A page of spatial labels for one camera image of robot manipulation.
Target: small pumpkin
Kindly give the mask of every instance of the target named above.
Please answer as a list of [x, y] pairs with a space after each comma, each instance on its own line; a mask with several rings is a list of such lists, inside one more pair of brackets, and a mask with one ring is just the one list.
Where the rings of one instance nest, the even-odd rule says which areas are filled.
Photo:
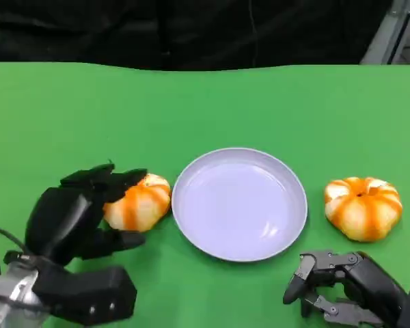
[[156, 174], [147, 174], [125, 196], [104, 206], [105, 220], [119, 230], [144, 232], [153, 228], [170, 207], [170, 185]]
[[399, 221], [402, 204], [394, 186], [376, 178], [334, 180], [325, 187], [325, 214], [355, 241], [385, 238]]

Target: green table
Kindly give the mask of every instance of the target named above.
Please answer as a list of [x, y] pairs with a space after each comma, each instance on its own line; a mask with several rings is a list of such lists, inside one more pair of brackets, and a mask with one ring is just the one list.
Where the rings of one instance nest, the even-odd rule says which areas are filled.
[[[195, 157], [228, 146], [263, 150], [298, 174], [311, 214], [301, 237], [273, 259], [232, 264], [198, 251], [169, 217], [139, 249], [75, 260], [71, 270], [124, 265], [136, 283], [136, 315], [110, 327], [326, 327], [282, 305], [306, 249], [367, 251], [410, 288], [410, 66], [171, 73], [0, 64], [0, 228], [19, 238], [41, 192], [76, 169], [111, 159], [119, 171], [147, 167], [174, 184]], [[325, 219], [323, 187], [347, 176], [400, 191], [403, 219], [384, 241], [350, 242]], [[0, 238], [2, 255], [8, 247]]]

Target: metal bracket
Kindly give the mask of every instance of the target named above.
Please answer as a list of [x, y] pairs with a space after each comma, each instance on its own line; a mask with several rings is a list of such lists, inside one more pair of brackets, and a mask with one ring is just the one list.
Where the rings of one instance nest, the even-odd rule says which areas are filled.
[[405, 5], [407, 0], [394, 0], [392, 7], [390, 8], [390, 13], [393, 16], [399, 16], [405, 10]]
[[301, 267], [305, 267], [305, 270], [308, 269], [308, 263], [311, 263], [306, 261], [304, 263], [304, 260], [306, 257], [313, 257], [314, 258], [314, 266], [312, 267], [313, 270], [325, 270], [325, 269], [334, 269], [338, 265], [354, 265], [358, 262], [359, 256], [354, 253], [349, 253], [345, 255], [338, 255], [333, 253], [331, 250], [327, 251], [307, 251], [301, 254], [301, 265], [299, 266], [299, 269]]
[[374, 327], [381, 327], [383, 322], [381, 319], [369, 310], [362, 309], [357, 304], [349, 300], [341, 300], [332, 303], [324, 296], [317, 295], [315, 292], [308, 293], [303, 302], [307, 305], [323, 312], [325, 321], [329, 323], [338, 323], [341, 325], [350, 325], [358, 327], [362, 323], [367, 323]]
[[324, 313], [325, 321], [329, 323], [340, 323], [342, 325], [350, 325], [354, 327], [360, 326], [362, 323], [367, 323], [374, 327], [382, 327], [383, 321], [369, 310], [362, 309], [358, 305], [350, 303], [331, 303], [336, 314]]

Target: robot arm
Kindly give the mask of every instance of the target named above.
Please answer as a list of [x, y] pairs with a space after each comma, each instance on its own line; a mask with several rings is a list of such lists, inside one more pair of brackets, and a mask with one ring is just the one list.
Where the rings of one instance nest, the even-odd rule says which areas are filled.
[[[349, 299], [329, 302], [316, 287], [344, 285]], [[330, 323], [396, 328], [407, 303], [407, 294], [372, 258], [362, 252], [338, 255], [332, 251], [301, 254], [301, 264], [284, 294], [284, 304], [301, 300], [301, 315], [313, 309]]]
[[147, 173], [113, 169], [107, 164], [75, 172], [41, 195], [27, 223], [24, 251], [5, 256], [0, 327], [38, 327], [49, 314], [85, 326], [132, 316], [137, 291], [122, 267], [84, 273], [64, 268], [73, 258], [108, 256], [145, 241], [138, 232], [99, 228], [104, 204], [121, 199]]

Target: plate rim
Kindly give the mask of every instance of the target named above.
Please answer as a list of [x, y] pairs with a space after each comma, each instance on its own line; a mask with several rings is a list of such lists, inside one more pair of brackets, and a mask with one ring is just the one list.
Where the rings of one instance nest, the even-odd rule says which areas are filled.
[[[199, 245], [197, 245], [196, 243], [194, 243], [185, 233], [185, 231], [181, 228], [180, 222], [178, 220], [178, 218], [176, 217], [176, 210], [173, 207], [173, 204], [175, 203], [175, 199], [176, 199], [176, 191], [178, 189], [178, 183], [179, 180], [181, 179], [181, 177], [184, 175], [184, 173], [192, 166], [194, 165], [194, 163], [198, 162], [199, 160], [201, 160], [203, 157], [205, 156], [210, 156], [216, 152], [224, 152], [224, 151], [228, 151], [228, 150], [244, 150], [244, 151], [249, 151], [249, 152], [256, 152], [258, 154], [267, 156], [271, 159], [273, 159], [274, 161], [277, 161], [280, 165], [282, 165], [285, 169], [287, 169], [292, 176], [295, 178], [295, 180], [297, 181], [297, 184], [299, 185], [299, 187], [302, 190], [302, 194], [303, 194], [303, 201], [304, 201], [304, 216], [303, 216], [303, 224], [301, 226], [301, 229], [298, 231], [297, 234], [295, 234], [295, 237], [292, 238], [285, 247], [279, 249], [278, 251], [275, 251], [269, 255], [266, 256], [261, 256], [261, 257], [257, 257], [254, 259], [236, 259], [236, 258], [224, 258], [218, 255], [213, 254], [210, 251], [205, 250], [203, 247], [200, 247]], [[305, 192], [305, 189], [301, 183], [301, 181], [299, 180], [298, 176], [293, 172], [293, 170], [291, 168], [289, 168], [289, 166], [287, 164], [285, 164], [283, 161], [277, 159], [276, 157], [274, 157], [273, 155], [270, 155], [266, 152], [263, 152], [261, 150], [257, 150], [255, 148], [246, 148], [246, 147], [228, 147], [228, 148], [220, 148], [220, 149], [216, 149], [216, 150], [211, 150], [210, 152], [206, 152], [205, 154], [200, 155], [199, 157], [197, 157], [196, 159], [194, 159], [193, 161], [191, 161], [179, 174], [179, 176], [176, 179], [175, 185], [173, 187], [173, 191], [172, 191], [172, 213], [173, 213], [173, 218], [175, 219], [176, 225], [178, 226], [178, 229], [181, 231], [182, 235], [190, 242], [190, 244], [192, 244], [194, 247], [196, 247], [198, 250], [203, 251], [204, 253], [208, 254], [209, 256], [212, 256], [214, 258], [219, 258], [221, 260], [225, 260], [228, 262], [258, 262], [258, 261], [262, 261], [262, 260], [266, 260], [268, 258], [272, 258], [284, 251], [286, 251], [291, 245], [293, 245], [295, 243], [295, 241], [299, 238], [299, 236], [301, 236], [301, 233], [303, 231], [303, 229], [305, 228], [305, 225], [307, 223], [307, 218], [308, 218], [308, 201], [307, 201], [307, 193]]]

